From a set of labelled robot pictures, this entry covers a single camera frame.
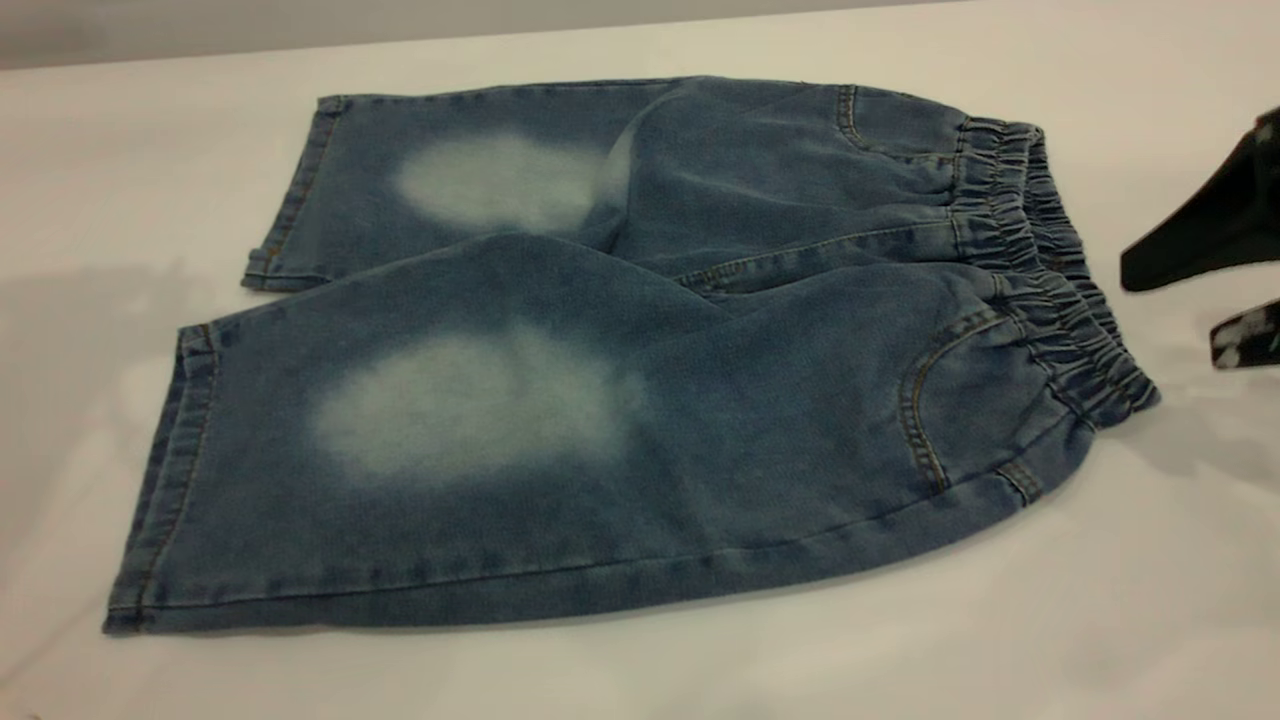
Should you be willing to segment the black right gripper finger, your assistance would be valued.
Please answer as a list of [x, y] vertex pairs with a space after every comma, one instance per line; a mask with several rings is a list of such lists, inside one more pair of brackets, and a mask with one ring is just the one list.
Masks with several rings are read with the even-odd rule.
[[1279, 260], [1279, 109], [1260, 115], [1175, 213], [1128, 247], [1121, 287], [1148, 292], [1197, 275]]
[[1213, 368], [1279, 365], [1279, 300], [1230, 316], [1210, 332]]

